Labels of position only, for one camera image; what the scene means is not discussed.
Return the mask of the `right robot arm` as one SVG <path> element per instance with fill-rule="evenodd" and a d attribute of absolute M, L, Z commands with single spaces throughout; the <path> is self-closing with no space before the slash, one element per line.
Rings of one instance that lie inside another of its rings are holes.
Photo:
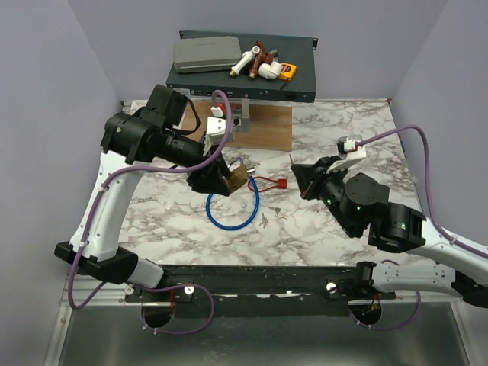
<path fill-rule="evenodd" d="M 394 267 L 362 263 L 351 279 L 352 293 L 361 299 L 394 291 L 428 291 L 461 298 L 475 307 L 487 306 L 487 253 L 456 246 L 442 237 L 432 221 L 417 210 L 389 200 L 390 189 L 372 177 L 347 171 L 333 172 L 338 156 L 314 164 L 293 164 L 291 171 L 304 200 L 320 200 L 351 238 L 368 237 L 368 244 L 389 253 L 408 253 L 433 264 Z"/>

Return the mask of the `brass padlock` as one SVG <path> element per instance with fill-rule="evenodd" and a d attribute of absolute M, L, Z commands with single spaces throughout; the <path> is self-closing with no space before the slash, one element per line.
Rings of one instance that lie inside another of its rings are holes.
<path fill-rule="evenodd" d="M 255 173 L 255 168 L 248 167 L 246 164 L 240 164 L 230 171 L 227 177 L 228 187 L 231 193 L 240 189 L 247 184 L 249 176 Z"/>

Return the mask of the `white elbow pipe fitting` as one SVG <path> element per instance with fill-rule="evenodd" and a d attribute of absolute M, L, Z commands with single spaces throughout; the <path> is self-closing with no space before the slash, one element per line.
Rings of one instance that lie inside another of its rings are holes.
<path fill-rule="evenodd" d="M 258 68 L 258 74 L 264 79 L 278 79 L 282 69 L 283 66 L 278 62 L 273 62 L 271 64 L 262 63 Z"/>

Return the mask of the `blue cable lock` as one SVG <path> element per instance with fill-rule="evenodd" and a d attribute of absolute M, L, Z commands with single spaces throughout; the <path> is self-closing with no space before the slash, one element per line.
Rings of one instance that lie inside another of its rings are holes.
<path fill-rule="evenodd" d="M 238 208 L 236 204 L 225 204 L 222 198 L 214 200 L 214 195 L 209 194 L 205 203 L 205 212 L 207 219 L 217 228 L 225 231 L 237 231 L 244 229 L 250 225 L 258 216 L 258 211 L 261 206 L 261 194 L 256 191 L 258 188 L 254 173 L 255 168 L 247 168 L 248 176 L 246 185 L 251 183 L 251 187 L 254 188 L 252 192 L 254 195 L 254 205 L 249 212 L 247 218 L 244 219 L 246 209 L 249 209 L 249 203 L 245 203 L 238 197 L 238 204 L 244 203 L 244 208 Z"/>

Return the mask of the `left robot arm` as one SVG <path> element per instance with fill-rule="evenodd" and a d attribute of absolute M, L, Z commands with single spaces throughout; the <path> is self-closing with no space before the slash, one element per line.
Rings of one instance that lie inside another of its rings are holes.
<path fill-rule="evenodd" d="M 72 266 L 71 275 L 82 268 L 104 283 L 142 285 L 153 301 L 168 295 L 162 267 L 122 248 L 120 230 L 147 172 L 186 174 L 191 190 L 201 194 L 228 196 L 235 190 L 222 154 L 233 133 L 232 108 L 223 91 L 212 91 L 211 97 L 213 110 L 199 140 L 178 128 L 191 99 L 164 85 L 156 85 L 146 105 L 133 114 L 119 112 L 107 120 L 86 211 L 69 241 L 54 249 L 57 258 Z"/>

